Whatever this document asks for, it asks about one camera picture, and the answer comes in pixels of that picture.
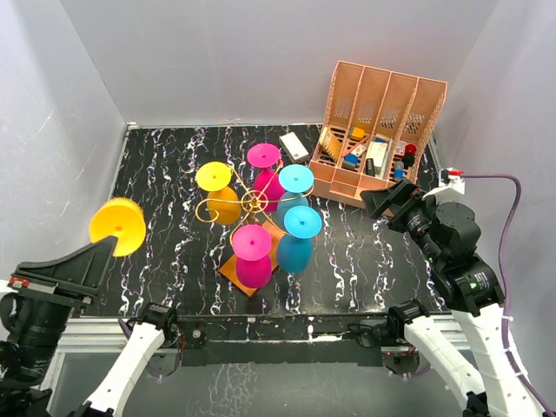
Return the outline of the yellow wine glass front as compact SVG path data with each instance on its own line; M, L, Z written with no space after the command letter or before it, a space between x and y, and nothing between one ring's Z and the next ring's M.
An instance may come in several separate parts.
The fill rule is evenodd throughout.
M136 252L142 246L146 234L147 227L141 207L124 197L105 202L89 223L89 238L92 242L99 242L108 236L117 239L114 257Z

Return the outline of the yellow wine glass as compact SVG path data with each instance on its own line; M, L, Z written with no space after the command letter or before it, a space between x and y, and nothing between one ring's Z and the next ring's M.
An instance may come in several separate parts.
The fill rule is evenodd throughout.
M89 223L89 238L92 242L99 242L108 236L117 239L114 257L136 252L142 246L146 234L147 227L141 207L124 197L105 202Z
M232 169L223 162L203 164L195 175L197 185L208 192L204 203L212 222L228 226L239 220L242 208L236 192L229 187Z

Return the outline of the blue wine glass front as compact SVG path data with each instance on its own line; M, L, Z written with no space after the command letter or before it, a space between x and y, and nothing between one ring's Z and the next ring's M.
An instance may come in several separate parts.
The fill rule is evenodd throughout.
M298 274L308 267L312 239L321 232L322 220L313 208L296 206L287 211L283 223L287 233L280 239L276 260L282 270Z

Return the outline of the yellow wine glass back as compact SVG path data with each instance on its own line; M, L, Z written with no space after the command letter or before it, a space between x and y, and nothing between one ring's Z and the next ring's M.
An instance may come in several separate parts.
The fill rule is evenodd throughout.
M229 187L232 169L223 162L203 164L195 175L197 185L208 192L204 203L212 222L228 226L239 220L242 208L236 192Z

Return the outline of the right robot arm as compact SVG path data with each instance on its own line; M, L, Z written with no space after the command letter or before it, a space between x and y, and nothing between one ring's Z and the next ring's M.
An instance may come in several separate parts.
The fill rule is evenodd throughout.
M361 192L376 219L386 211L388 227L407 233L431 266L436 290L466 336L469 362L417 300L391 307L386 333L410 344L445 382L465 416L553 416L532 386L509 327L506 287L476 252L481 231L475 213L450 199L462 181L449 177L424 192L407 179L390 188Z

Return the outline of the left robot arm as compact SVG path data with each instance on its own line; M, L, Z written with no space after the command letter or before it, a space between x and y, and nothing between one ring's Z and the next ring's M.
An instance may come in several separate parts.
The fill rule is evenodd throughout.
M174 308L148 303L126 321L72 319L98 296L118 240L102 238L51 261L23 261L1 281L1 414L52 416L63 370L79 395L68 416L121 416L150 361L179 339ZM93 365L100 366L96 371Z

